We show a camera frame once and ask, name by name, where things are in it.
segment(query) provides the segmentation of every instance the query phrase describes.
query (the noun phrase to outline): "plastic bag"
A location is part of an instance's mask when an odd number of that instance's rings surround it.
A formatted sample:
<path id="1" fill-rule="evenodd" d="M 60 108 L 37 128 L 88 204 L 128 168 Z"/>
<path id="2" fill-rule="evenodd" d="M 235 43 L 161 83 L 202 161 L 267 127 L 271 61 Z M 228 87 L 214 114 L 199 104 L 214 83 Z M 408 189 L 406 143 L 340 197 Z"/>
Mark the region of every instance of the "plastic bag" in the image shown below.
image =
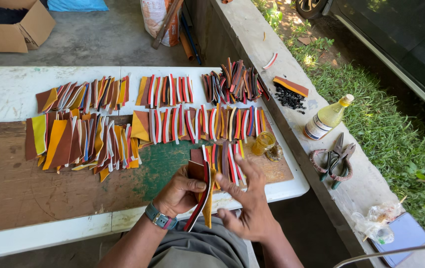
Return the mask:
<path id="1" fill-rule="evenodd" d="M 173 0 L 142 0 L 140 3 L 142 4 L 145 29 L 153 38 L 156 38 L 158 32 L 163 26 L 164 18 L 170 10 Z M 178 13 L 174 15 L 173 22 L 164 35 L 161 44 L 172 47 L 179 43 L 180 15 L 181 8 L 178 10 Z"/>
<path id="2" fill-rule="evenodd" d="M 356 223 L 355 229 L 363 232 L 372 240 L 380 244 L 388 244 L 394 241 L 394 233 L 388 223 L 393 221 L 405 210 L 401 203 L 375 205 L 368 210 L 365 217 L 358 212 L 352 214 L 352 220 Z"/>
<path id="3" fill-rule="evenodd" d="M 48 0 L 51 11 L 108 11 L 103 0 Z"/>

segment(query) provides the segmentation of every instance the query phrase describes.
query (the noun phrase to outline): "man's right hand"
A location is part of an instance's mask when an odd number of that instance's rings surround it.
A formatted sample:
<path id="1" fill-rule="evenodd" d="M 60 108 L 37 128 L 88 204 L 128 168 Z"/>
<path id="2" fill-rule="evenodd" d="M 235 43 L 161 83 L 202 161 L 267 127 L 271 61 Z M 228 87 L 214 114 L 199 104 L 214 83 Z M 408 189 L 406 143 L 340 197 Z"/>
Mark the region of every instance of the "man's right hand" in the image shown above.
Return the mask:
<path id="1" fill-rule="evenodd" d="M 279 223 L 272 216 L 272 212 L 265 197 L 265 175 L 256 164 L 235 155 L 234 160 L 241 167 L 247 180 L 247 191 L 228 179 L 222 174 L 217 174 L 215 179 L 219 182 L 221 190 L 228 192 L 242 204 L 241 216 L 237 216 L 224 208 L 218 210 L 218 216 L 222 219 L 224 226 L 240 238 L 257 241 L 263 244 L 271 243 L 275 234 L 281 232 Z"/>

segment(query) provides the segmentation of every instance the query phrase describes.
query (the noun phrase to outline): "watch strap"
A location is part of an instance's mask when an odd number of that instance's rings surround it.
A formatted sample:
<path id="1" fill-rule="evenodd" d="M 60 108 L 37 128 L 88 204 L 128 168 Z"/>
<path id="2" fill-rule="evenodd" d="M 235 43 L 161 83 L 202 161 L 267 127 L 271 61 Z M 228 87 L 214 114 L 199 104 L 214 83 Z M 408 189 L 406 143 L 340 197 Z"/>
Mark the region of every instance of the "watch strap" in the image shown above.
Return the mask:
<path id="1" fill-rule="evenodd" d="M 178 222 L 177 218 L 171 218 L 170 216 L 164 215 L 160 211 L 158 211 L 151 201 L 150 204 L 146 206 L 145 209 L 146 216 L 156 225 L 161 227 L 162 229 L 171 230 L 176 226 Z"/>

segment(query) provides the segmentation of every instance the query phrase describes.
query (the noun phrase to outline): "dirt ground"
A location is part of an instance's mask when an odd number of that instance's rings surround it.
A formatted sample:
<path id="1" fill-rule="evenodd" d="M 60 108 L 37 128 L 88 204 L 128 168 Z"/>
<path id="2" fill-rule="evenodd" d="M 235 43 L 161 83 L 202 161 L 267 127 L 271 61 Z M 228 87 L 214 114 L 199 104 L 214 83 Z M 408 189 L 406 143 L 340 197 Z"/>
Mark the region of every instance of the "dirt ground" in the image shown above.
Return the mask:
<path id="1" fill-rule="evenodd" d="M 292 24 L 305 21 L 295 10 L 294 0 L 275 1 L 282 11 L 283 18 L 278 29 L 279 36 L 287 39 L 292 35 Z M 271 8 L 274 0 L 268 0 L 266 7 Z M 380 79 L 380 85 L 388 89 L 388 94 L 396 96 L 398 110 L 412 118 L 413 125 L 425 129 L 425 102 L 422 101 L 401 79 L 396 76 L 371 50 L 366 47 L 347 27 L 333 16 L 324 16 L 309 20 L 310 36 L 334 39 L 333 46 L 324 51 L 318 60 L 320 63 L 330 62 L 332 66 L 339 64 L 361 65 Z"/>

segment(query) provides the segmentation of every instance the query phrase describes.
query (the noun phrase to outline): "bag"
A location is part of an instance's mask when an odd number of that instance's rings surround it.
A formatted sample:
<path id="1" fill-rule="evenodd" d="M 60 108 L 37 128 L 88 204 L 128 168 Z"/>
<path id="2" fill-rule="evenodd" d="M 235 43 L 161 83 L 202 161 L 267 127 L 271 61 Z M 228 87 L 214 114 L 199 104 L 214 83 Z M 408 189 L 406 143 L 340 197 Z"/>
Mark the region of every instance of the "bag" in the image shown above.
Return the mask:
<path id="1" fill-rule="evenodd" d="M 156 38 L 158 32 L 163 26 L 164 19 L 171 8 L 173 0 L 141 0 L 143 20 L 145 22 L 145 30 Z M 174 14 L 173 22 L 168 31 L 164 35 L 161 44 L 172 47 L 179 43 L 180 39 L 180 17 L 181 8 L 177 14 Z"/>
<path id="2" fill-rule="evenodd" d="M 103 0 L 48 0 L 51 11 L 108 11 Z"/>

